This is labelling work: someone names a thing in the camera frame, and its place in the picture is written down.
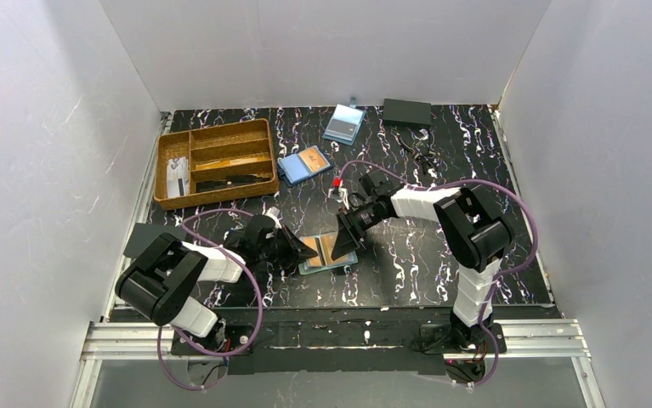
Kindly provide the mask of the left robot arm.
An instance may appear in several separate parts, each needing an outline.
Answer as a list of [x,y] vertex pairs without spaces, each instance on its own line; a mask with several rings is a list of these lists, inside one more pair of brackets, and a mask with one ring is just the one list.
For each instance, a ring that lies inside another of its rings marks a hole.
[[158,326],[207,337],[218,315],[191,296],[200,281],[237,282],[243,268],[294,269],[318,253],[270,215],[256,215],[230,232],[224,249],[197,246],[162,232],[132,261],[115,295]]

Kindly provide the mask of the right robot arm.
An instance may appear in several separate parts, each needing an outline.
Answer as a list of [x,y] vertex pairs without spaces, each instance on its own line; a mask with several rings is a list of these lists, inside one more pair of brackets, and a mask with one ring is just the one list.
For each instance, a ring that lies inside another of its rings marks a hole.
[[360,177],[367,200],[337,214],[338,232],[331,255],[340,258],[362,247],[366,232],[388,218],[420,218],[439,223],[458,263],[459,281],[451,311],[465,328],[485,322],[492,311],[490,288],[515,234],[496,199],[492,183],[464,180],[444,189],[409,186],[382,170]]

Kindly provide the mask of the green card holder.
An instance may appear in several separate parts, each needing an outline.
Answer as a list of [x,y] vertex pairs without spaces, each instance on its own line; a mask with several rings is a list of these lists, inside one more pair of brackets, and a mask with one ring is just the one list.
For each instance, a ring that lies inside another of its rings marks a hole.
[[355,252],[350,252],[340,258],[334,258],[332,256],[336,239],[337,232],[301,237],[300,240],[310,249],[316,251],[317,256],[299,264],[299,274],[312,275],[314,273],[356,264],[358,258]]

